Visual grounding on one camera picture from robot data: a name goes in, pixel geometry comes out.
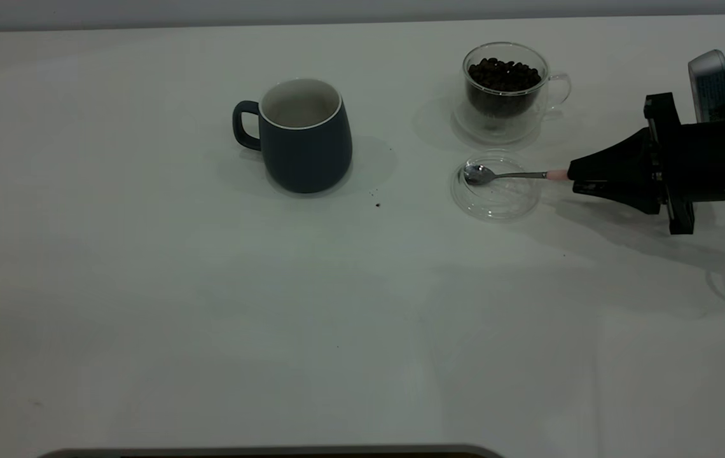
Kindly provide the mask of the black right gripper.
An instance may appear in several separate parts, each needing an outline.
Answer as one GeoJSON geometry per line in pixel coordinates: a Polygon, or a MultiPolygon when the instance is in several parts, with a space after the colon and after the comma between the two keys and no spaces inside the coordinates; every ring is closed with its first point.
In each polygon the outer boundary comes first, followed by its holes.
{"type": "Polygon", "coordinates": [[[682,124],[671,93],[648,95],[644,116],[649,128],[570,162],[572,191],[648,215],[665,205],[670,233],[691,235],[694,204],[725,201],[725,119],[682,124]]]}

